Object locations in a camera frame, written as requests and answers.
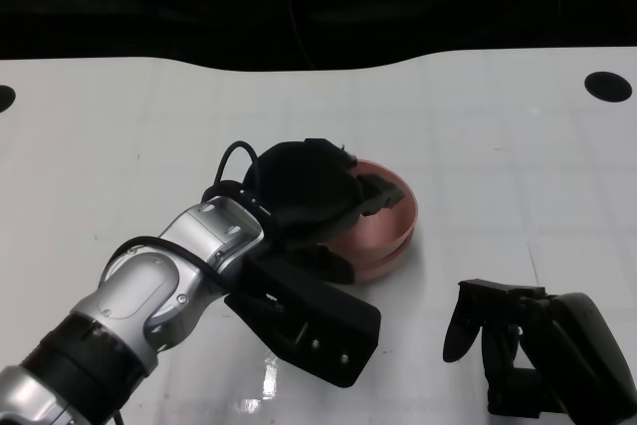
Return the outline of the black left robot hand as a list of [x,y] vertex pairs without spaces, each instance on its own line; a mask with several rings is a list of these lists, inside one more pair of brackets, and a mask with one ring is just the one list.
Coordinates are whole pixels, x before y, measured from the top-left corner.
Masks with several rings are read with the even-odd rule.
[[376,278],[406,236],[389,229],[406,206],[407,186],[323,138],[272,146],[242,184],[273,216],[274,250],[323,281]]

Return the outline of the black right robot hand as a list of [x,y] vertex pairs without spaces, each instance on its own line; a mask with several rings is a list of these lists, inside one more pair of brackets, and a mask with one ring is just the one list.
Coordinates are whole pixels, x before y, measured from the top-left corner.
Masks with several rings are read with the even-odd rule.
[[561,413],[575,424],[621,424],[636,416],[628,363],[584,293],[550,295],[543,287],[462,281],[444,361],[460,360],[476,340],[493,415]]

